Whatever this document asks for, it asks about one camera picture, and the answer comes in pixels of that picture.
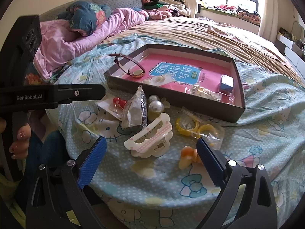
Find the left hand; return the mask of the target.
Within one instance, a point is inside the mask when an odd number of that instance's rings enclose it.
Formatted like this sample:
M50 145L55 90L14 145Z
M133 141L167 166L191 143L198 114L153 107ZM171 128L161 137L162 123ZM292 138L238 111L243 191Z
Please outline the left hand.
M23 160L28 156L28 148L30 146L31 127L28 123L20 127L17 132L17 139L9 148L11 158L15 160Z

